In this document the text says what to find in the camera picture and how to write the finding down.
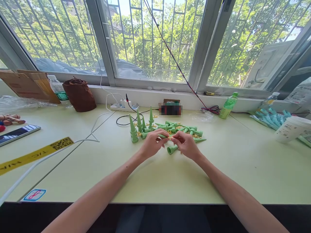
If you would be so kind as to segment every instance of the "smartphone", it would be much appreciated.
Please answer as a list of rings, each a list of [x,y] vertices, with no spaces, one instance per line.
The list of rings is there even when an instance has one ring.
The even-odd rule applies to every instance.
[[[17,139],[20,139],[28,134],[31,134],[39,129],[41,129],[40,126],[27,125],[9,133],[0,135],[0,147]]]

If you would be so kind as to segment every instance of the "power strip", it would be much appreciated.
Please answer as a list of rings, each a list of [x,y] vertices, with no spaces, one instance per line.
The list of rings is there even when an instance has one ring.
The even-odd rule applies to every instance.
[[[111,110],[116,110],[116,111],[125,111],[125,112],[133,112],[133,110],[137,111],[139,110],[139,106],[134,106],[132,105],[132,109],[129,107],[129,105],[126,103],[126,104],[113,104],[110,106],[110,109]]]

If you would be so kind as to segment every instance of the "brown drawstring bag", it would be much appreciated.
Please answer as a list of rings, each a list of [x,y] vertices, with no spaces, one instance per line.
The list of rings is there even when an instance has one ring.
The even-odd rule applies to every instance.
[[[63,87],[77,112],[88,112],[96,108],[95,99],[86,81],[74,77],[65,81]]]

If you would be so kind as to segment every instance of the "phone screen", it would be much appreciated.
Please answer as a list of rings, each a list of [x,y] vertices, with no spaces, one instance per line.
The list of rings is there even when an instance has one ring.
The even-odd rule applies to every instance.
[[[15,137],[18,137],[20,135],[23,135],[27,132],[30,132],[30,131],[33,131],[37,128],[40,128],[39,126],[34,126],[34,125],[27,125],[27,126],[24,126],[22,128],[19,128],[17,130],[14,130],[14,131],[11,131],[9,133],[6,133],[4,135],[1,135],[0,136],[0,144],[3,143],[3,142],[6,142],[10,139],[13,139]]]

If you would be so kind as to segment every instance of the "hand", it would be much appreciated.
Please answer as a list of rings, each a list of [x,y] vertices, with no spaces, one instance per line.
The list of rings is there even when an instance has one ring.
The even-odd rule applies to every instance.
[[[178,149],[188,158],[192,160],[198,159],[202,153],[195,144],[192,135],[178,131],[171,141],[178,146]]]
[[[158,134],[169,137],[168,132],[164,129],[156,129],[155,131],[149,132],[144,144],[138,151],[138,154],[144,158],[144,160],[154,156],[161,147],[165,148],[164,144],[169,140],[168,138],[160,138]]]

